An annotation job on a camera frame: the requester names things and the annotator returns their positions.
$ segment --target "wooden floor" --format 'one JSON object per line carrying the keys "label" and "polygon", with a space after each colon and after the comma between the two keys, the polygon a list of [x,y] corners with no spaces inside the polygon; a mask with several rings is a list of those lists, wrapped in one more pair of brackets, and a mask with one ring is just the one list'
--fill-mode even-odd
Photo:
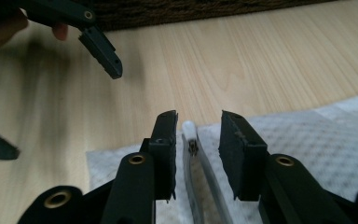
{"label": "wooden floor", "polygon": [[44,190],[88,192],[86,151],[149,137],[156,116],[179,124],[304,110],[358,95],[358,1],[107,34],[124,65],[112,80],[70,30],[31,24],[0,48],[0,134],[21,149],[0,161],[0,223]]}

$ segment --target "white fabric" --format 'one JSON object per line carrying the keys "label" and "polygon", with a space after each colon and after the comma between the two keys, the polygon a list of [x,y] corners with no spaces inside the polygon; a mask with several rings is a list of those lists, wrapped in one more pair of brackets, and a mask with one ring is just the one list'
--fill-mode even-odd
{"label": "white fabric", "polygon": [[[313,110],[247,119],[268,144],[269,153],[297,158],[323,188],[354,200],[358,192],[358,97]],[[224,192],[233,222],[262,223],[257,203],[233,201],[233,193],[217,150],[220,124],[199,127],[198,135],[219,187]],[[139,147],[88,152],[91,189],[114,178],[121,158],[138,151]],[[171,200],[169,204],[158,203],[157,223],[192,223],[184,185],[181,132],[177,134],[176,148],[177,200]],[[211,196],[201,196],[204,200],[209,200],[208,197]]]}

